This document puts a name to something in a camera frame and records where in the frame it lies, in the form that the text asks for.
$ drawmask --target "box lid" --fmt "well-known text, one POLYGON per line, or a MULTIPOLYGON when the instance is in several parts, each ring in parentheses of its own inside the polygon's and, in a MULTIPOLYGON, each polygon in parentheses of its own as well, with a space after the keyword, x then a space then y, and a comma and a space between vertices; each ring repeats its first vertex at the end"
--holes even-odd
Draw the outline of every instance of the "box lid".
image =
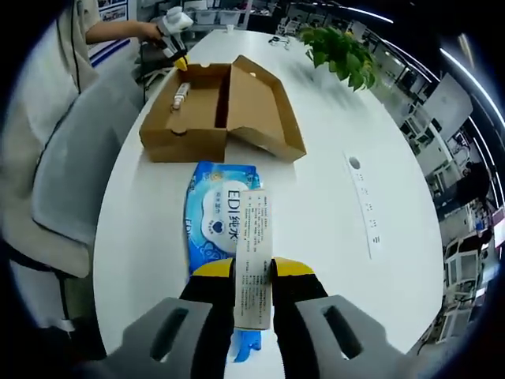
POLYGON ((294 161, 306 154, 281 81, 243 55, 231 66, 226 128, 284 160, 294 161))

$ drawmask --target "poster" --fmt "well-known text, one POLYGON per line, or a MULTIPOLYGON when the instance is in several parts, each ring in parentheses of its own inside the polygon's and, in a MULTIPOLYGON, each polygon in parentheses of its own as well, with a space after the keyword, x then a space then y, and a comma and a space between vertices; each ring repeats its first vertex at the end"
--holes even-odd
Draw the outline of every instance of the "poster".
MULTIPOLYGON (((127 21, 129 19, 128 1, 129 0, 98 0, 98 7, 102 21, 127 21)), ((90 45, 88 47, 90 59, 93 61, 94 58, 97 58, 102 53, 110 50, 113 46, 120 42, 121 41, 107 41, 90 45)))

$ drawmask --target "person's arm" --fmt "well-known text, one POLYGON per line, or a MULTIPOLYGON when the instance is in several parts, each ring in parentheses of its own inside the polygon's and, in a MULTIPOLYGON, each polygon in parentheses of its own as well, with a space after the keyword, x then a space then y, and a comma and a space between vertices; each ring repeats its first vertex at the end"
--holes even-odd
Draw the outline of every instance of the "person's arm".
POLYGON ((86 43, 100 43, 116 39, 137 37, 141 39, 161 39, 156 24, 140 21, 100 21, 86 32, 86 43))

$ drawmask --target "green potted plant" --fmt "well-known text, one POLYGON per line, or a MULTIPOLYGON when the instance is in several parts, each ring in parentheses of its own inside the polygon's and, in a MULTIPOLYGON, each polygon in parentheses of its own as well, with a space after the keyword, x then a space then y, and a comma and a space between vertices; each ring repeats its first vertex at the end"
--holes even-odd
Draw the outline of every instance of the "green potted plant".
POLYGON ((307 56, 314 67, 327 65, 341 81, 349 79, 349 87, 354 91, 371 88, 376 83, 376 63, 368 49, 352 37, 351 32, 326 28, 303 28, 301 41, 309 45, 307 56))

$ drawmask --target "person's hand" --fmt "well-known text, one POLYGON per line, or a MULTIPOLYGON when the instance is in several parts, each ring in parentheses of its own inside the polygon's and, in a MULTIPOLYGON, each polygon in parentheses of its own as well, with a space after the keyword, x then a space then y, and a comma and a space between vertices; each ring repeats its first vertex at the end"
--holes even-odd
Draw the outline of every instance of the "person's hand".
POLYGON ((144 39, 161 39, 162 35, 156 24, 140 22, 140 36, 144 39))

